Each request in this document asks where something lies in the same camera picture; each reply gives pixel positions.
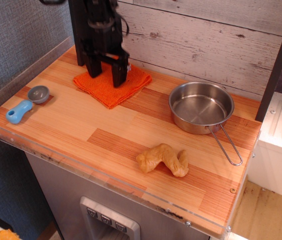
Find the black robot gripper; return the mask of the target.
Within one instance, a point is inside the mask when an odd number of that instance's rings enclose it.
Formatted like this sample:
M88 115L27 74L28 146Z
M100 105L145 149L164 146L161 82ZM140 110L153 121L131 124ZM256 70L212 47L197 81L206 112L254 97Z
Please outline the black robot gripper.
M106 23L79 23L79 64L86 65L92 78L102 73L102 62L111 64L113 86L120 87L126 82L131 65L129 54L122 48L123 29L121 21Z

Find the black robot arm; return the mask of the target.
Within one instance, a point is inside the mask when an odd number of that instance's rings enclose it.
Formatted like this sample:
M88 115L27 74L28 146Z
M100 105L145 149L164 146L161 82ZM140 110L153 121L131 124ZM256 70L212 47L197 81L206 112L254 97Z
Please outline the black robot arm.
M102 72L102 62L111 65L115 88L127 78L129 53L122 48L124 20L116 11L116 0L85 0L89 37L81 41L84 63L92 78Z

